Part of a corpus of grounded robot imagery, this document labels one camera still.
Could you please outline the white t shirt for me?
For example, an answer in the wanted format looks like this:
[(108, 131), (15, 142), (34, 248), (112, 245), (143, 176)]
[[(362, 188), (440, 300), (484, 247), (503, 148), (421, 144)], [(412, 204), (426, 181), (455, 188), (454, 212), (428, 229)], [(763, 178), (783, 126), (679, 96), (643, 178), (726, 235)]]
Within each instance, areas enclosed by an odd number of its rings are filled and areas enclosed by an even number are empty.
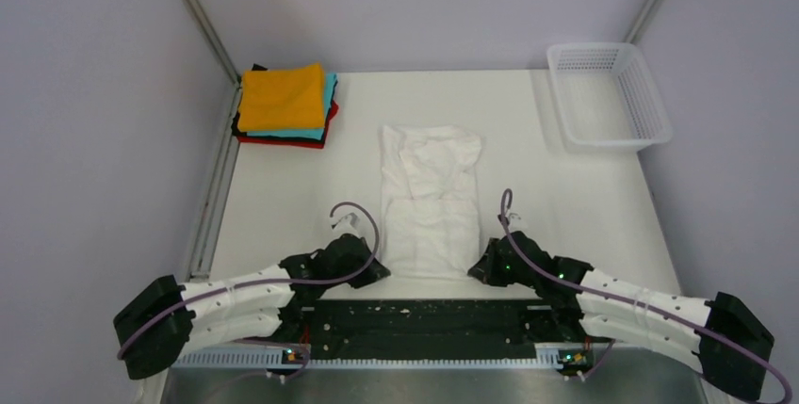
[(381, 260), (398, 277), (464, 280), (481, 256), (479, 135), (454, 125), (385, 125)]

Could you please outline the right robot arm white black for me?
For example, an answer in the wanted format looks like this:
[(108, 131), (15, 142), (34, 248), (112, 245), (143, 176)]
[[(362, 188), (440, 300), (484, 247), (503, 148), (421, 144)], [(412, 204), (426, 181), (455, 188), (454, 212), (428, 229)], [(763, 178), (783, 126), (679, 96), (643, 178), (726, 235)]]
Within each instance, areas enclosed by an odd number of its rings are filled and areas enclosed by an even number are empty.
[(491, 239), (468, 274), (490, 286), (533, 289), (555, 311), (553, 329), (565, 340), (587, 335), (645, 347), (738, 400), (761, 396), (775, 339), (733, 295), (701, 299), (652, 291), (586, 262), (551, 256), (520, 231)]

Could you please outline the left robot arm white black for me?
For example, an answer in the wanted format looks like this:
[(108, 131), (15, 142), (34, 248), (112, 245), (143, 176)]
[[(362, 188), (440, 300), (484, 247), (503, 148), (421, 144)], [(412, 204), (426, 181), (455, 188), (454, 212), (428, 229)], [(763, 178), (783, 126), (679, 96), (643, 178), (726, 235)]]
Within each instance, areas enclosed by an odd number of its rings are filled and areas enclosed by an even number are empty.
[(251, 339), (305, 343), (303, 309), (333, 287), (358, 289), (390, 274), (365, 239), (343, 234), (322, 249), (232, 279), (159, 277), (114, 316), (117, 357), (129, 379), (143, 380), (206, 347)]

